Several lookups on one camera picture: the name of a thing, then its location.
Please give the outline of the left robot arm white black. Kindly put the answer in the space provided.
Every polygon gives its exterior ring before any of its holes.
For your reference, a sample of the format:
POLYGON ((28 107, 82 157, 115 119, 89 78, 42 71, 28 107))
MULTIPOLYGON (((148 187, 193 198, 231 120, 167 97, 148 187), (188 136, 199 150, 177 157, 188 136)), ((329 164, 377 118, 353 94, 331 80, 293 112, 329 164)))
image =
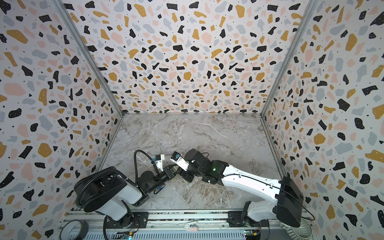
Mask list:
POLYGON ((74 186, 75 204, 86 213, 96 212, 114 221, 131 217, 129 205, 139 207, 149 199, 149 193, 161 189, 176 176, 176 167, 167 166, 157 175, 145 171, 135 183, 115 167, 94 173, 74 186))

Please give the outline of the black tape roll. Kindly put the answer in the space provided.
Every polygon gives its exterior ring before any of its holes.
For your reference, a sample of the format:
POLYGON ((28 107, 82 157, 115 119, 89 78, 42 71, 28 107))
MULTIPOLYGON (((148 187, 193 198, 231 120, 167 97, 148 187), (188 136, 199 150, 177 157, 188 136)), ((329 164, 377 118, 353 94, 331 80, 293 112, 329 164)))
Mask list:
POLYGON ((89 225, 82 220, 73 220, 64 225, 59 239, 60 240, 84 240, 89 232, 89 225))

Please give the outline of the grey ribbed fan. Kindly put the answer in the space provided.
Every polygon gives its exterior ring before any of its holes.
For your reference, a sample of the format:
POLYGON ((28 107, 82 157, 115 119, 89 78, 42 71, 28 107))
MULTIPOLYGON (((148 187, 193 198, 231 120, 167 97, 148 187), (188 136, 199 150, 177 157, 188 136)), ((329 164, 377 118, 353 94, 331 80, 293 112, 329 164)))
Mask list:
POLYGON ((302 219, 299 227, 292 227, 281 223, 281 228, 284 229, 292 240, 311 240, 313 231, 307 220, 302 219))

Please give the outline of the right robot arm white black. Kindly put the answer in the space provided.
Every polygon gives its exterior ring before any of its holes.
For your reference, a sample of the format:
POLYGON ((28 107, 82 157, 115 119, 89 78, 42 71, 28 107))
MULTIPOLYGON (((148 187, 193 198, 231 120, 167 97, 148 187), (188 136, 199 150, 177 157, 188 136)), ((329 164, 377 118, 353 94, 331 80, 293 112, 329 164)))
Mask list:
POLYGON ((173 153, 171 159, 180 167, 180 174, 187 182, 200 177, 205 183, 237 188, 262 198, 259 203, 245 203, 242 218, 246 221, 277 219, 290 227, 300 227, 304 196, 291 178, 277 180, 256 176, 226 162, 211 161, 196 149, 185 156, 173 153))

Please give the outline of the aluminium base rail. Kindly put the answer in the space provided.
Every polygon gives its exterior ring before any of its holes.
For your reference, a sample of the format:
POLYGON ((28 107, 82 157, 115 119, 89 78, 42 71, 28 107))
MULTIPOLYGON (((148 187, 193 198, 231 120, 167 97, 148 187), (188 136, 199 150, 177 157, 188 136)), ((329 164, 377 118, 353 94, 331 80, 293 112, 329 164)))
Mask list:
POLYGON ((73 220, 88 223, 85 240, 292 240, 277 219, 246 223, 241 210, 140 210, 128 226, 96 213, 70 211, 73 220))

